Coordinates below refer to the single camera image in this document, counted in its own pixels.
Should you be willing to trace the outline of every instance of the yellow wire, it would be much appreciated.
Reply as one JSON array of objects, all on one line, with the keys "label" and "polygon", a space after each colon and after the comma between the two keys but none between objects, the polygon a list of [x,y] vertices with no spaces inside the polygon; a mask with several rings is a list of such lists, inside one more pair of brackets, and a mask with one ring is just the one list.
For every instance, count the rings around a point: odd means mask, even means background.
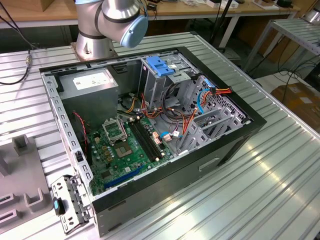
[{"label": "yellow wire", "polygon": [[219,90],[219,91],[227,91],[227,90],[229,90],[230,89],[230,87],[229,88],[225,88],[225,89],[219,89],[219,88],[217,88],[217,90]]},{"label": "yellow wire", "polygon": [[136,101],[136,99],[133,98],[133,100],[132,100],[132,105],[131,105],[130,109],[127,110],[127,111],[125,111],[125,113],[128,114],[128,113],[131,113],[131,112],[133,111],[133,109],[134,109],[134,107],[135,107],[135,101]]}]

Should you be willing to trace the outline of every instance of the blue pcie slot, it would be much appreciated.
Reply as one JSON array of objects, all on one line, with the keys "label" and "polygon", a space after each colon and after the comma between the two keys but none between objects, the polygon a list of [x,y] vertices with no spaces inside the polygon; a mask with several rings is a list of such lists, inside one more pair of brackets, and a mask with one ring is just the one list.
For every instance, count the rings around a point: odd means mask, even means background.
[{"label": "blue pcie slot", "polygon": [[121,177],[118,177],[117,179],[115,180],[112,180],[111,182],[108,182],[108,183],[105,183],[103,186],[104,186],[104,189],[108,189],[110,187],[113,187],[114,185],[117,185],[129,178],[132,178],[134,177],[135,175],[138,175],[140,170],[144,167],[144,165],[138,167],[136,170],[132,171],[132,172],[129,172],[127,173],[126,175],[123,175]]}]

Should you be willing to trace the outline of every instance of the metal table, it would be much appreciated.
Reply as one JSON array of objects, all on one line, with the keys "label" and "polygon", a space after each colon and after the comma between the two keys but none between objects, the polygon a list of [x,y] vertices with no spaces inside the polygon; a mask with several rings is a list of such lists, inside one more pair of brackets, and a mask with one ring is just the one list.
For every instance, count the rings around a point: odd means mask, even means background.
[{"label": "metal table", "polygon": [[[312,25],[304,21],[303,19],[280,19],[271,20],[265,27],[258,41],[254,45],[250,55],[247,58],[243,71],[247,71],[252,60],[257,54],[262,43],[265,41],[271,29],[278,31],[278,34],[273,39],[272,43],[269,45],[268,49],[265,51],[264,56],[267,55],[275,47],[277,42],[282,36],[286,36],[292,41],[295,41],[300,46],[304,47],[304,51],[297,58],[298,60],[306,54],[307,51],[312,52],[315,55],[320,54],[319,39],[320,39],[320,26]],[[291,68],[294,69],[298,62],[294,64]]]},{"label": "metal table", "polygon": [[[268,95],[198,35],[145,37],[119,55],[186,46],[266,120],[226,165],[218,168],[104,239],[313,239],[320,230],[320,136]],[[0,55],[1,81],[25,70],[27,52]],[[0,86],[0,141],[34,136],[48,185],[72,168],[51,113],[39,67],[74,63],[69,46],[32,53],[27,80]],[[54,210],[3,233],[1,240],[97,239],[91,221],[69,236]]]}]

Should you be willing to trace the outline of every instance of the motherboard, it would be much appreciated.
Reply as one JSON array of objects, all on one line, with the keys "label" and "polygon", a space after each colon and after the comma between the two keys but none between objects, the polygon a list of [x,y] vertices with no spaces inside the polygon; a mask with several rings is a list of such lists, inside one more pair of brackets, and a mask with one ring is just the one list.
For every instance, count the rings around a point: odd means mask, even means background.
[{"label": "motherboard", "polygon": [[173,158],[166,143],[155,139],[156,134],[146,117],[128,122],[112,119],[105,122],[101,129],[89,133],[93,195],[101,194]]}]

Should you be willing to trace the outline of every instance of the ram slot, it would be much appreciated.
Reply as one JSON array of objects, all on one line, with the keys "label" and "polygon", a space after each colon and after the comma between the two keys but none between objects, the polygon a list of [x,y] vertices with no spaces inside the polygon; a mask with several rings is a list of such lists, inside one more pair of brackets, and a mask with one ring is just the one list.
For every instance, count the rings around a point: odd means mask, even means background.
[{"label": "ram slot", "polygon": [[130,122],[129,127],[152,163],[162,158],[161,152],[140,122]]}]

